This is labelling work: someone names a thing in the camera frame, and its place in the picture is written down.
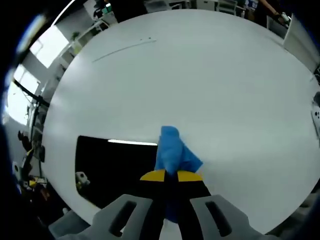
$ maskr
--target blue towel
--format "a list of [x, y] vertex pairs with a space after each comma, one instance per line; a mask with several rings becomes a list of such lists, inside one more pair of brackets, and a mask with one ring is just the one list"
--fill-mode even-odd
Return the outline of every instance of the blue towel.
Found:
[[[169, 175], [178, 170], [195, 173], [203, 162], [194, 155], [181, 141], [179, 131], [174, 126], [162, 126], [158, 142], [154, 170], [165, 169]], [[177, 203], [168, 196], [165, 218], [178, 223], [176, 215]]]

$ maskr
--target white object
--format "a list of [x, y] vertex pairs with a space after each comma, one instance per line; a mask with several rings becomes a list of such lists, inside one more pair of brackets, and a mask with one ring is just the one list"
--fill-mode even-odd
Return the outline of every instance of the white object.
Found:
[[[149, 38], [156, 41], [136, 45]], [[320, 88], [280, 40], [254, 22], [197, 9], [145, 14], [101, 32], [51, 100], [46, 177], [91, 223], [100, 209], [76, 189], [78, 136], [157, 143], [161, 126], [172, 125], [204, 162], [209, 191], [269, 232], [305, 200], [320, 172], [310, 116]]]
[[12, 173], [16, 177], [16, 180], [21, 181], [21, 167], [18, 165], [16, 161], [12, 162]]
[[68, 44], [68, 46], [62, 50], [62, 52], [60, 53], [60, 55], [58, 56], [59, 59], [59, 63], [65, 68], [67, 69], [70, 65], [70, 63], [74, 60], [74, 56], [72, 55], [72, 53], [70, 52], [70, 47], [75, 44]]
[[56, 78], [52, 78], [46, 82], [42, 89], [41, 97], [43, 97], [43, 100], [45, 100], [47, 103], [51, 102], [51, 99], [58, 87], [59, 81]]
[[244, 5], [245, 8], [244, 8], [244, 7], [241, 7], [241, 6], [238, 6], [238, 5], [235, 6], [235, 7], [236, 7], [237, 9], [240, 9], [240, 10], [241, 10], [240, 17], [244, 19], [244, 18], [245, 18], [245, 15], [246, 15], [246, 6]]
[[215, 11], [218, 0], [196, 0], [196, 8], [202, 10]]
[[287, 16], [287, 14], [286, 14], [285, 12], [283, 12], [283, 13], [281, 14], [281, 16], [283, 17], [283, 19], [284, 19], [284, 21], [285, 21], [285, 22], [289, 22], [289, 21], [291, 21], [291, 18], [290, 18], [290, 17], [288, 17], [288, 16]]
[[146, 146], [157, 146], [158, 145], [153, 142], [124, 141], [124, 140], [116, 140], [116, 139], [109, 139], [108, 142], [115, 143], [115, 144], [132, 144], [132, 145], [146, 145]]
[[90, 184], [87, 175], [83, 171], [77, 171], [75, 173], [75, 179], [77, 179], [82, 185]]
[[314, 127], [316, 129], [316, 134], [318, 139], [320, 139], [320, 107], [313, 104], [311, 111]]
[[85, 30], [84, 32], [82, 32], [80, 34], [80, 36], [78, 36], [74, 42], [78, 43], [81, 47], [83, 47], [84, 45], [86, 45], [94, 36], [91, 33], [92, 29], [99, 29], [101, 32], [103, 31], [101, 28], [101, 25], [104, 24], [107, 27], [109, 27], [109, 25], [102, 19], [99, 19], [97, 22], [95, 22], [91, 27], [89, 27], [87, 30]]
[[172, 10], [172, 9], [182, 9], [182, 4], [175, 4], [170, 6], [168, 0], [149, 0], [144, 2], [144, 6], [148, 13], [155, 13], [160, 11]]
[[313, 40], [294, 15], [292, 15], [288, 32], [285, 35], [283, 47], [301, 61], [311, 72], [315, 71], [320, 63], [320, 53]]
[[69, 212], [69, 210], [68, 208], [64, 207], [62, 208], [62, 212], [63, 212], [63, 215], [66, 215]]
[[100, 20], [104, 21], [104, 23], [108, 23], [108, 27], [118, 23], [113, 11], [103, 14]]
[[235, 0], [218, 0], [216, 10], [227, 14], [236, 15], [236, 7], [238, 2]]
[[39, 128], [39, 126], [43, 126], [43, 123], [40, 121], [39, 117], [46, 114], [44, 111], [42, 111], [40, 108], [38, 108], [38, 113], [36, 115], [36, 108], [37, 108], [36, 104], [31, 104], [29, 107], [29, 112], [28, 112], [28, 120], [27, 120], [28, 134], [27, 134], [27, 136], [31, 142], [33, 141], [33, 138], [34, 138], [34, 135], [36, 132], [38, 132], [40, 135], [42, 134], [43, 129], [41, 127]]

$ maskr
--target white table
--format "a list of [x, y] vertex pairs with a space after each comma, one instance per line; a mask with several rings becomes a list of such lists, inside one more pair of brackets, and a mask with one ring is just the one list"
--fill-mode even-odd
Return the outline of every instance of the white table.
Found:
[[319, 86], [280, 42], [248, 20], [194, 9], [142, 15], [99, 33], [50, 103], [46, 176], [91, 223], [99, 209], [76, 190], [77, 137], [156, 143], [161, 126], [172, 125], [204, 161], [210, 192], [270, 231], [320, 176], [310, 113]]

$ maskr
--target wall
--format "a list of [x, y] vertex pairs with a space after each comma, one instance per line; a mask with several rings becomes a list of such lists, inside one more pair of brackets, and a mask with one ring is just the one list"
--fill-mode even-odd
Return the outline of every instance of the wall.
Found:
[[74, 32], [83, 33], [91, 27], [94, 21], [89, 16], [84, 7], [64, 18], [56, 24], [56, 27], [61, 31], [64, 37], [71, 42], [72, 34]]
[[89, 16], [94, 19], [94, 12], [95, 12], [95, 5], [97, 2], [95, 0], [88, 0], [86, 1], [83, 6], [86, 10], [86, 12], [89, 14]]
[[39, 95], [41, 89], [45, 86], [49, 79], [54, 76], [53, 70], [46, 68], [39, 60], [36, 58], [32, 52], [29, 52], [23, 62], [21, 63], [25, 69], [30, 72], [39, 82], [39, 87], [35, 91], [35, 95]]

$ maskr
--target person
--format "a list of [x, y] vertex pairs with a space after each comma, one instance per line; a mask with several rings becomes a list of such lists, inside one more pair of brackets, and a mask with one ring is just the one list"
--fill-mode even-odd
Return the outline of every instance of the person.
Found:
[[18, 139], [22, 142], [22, 146], [26, 152], [29, 152], [32, 149], [32, 144], [29, 141], [29, 138], [20, 131], [18, 132]]
[[275, 19], [281, 24], [285, 23], [285, 20], [281, 16], [284, 12], [277, 0], [258, 0], [258, 5], [254, 12], [254, 22], [262, 27], [267, 27], [267, 16]]

